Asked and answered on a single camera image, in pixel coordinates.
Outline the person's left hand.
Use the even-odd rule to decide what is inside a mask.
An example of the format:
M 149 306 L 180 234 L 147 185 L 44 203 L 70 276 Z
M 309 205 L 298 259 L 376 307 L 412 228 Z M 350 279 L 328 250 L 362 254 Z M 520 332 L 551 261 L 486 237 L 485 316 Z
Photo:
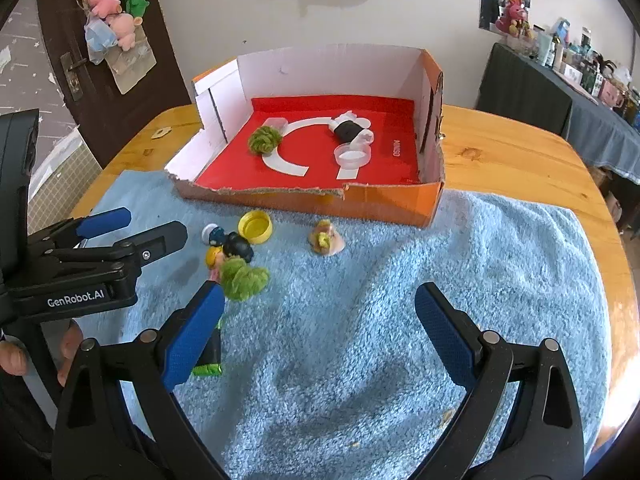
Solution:
M 51 352 L 46 341 L 42 350 L 29 349 L 23 341 L 12 341 L 6 338 L 1 341 L 1 369 L 12 376 L 24 377 L 33 370 L 36 370 L 37 359 L 46 356 L 56 365 L 58 370 L 58 383 L 64 387 L 68 374 L 72 368 L 75 354 L 84 341 L 84 334 L 75 320 L 65 320 L 66 332 L 60 337 L 58 354 L 60 359 L 55 362 L 51 358 Z

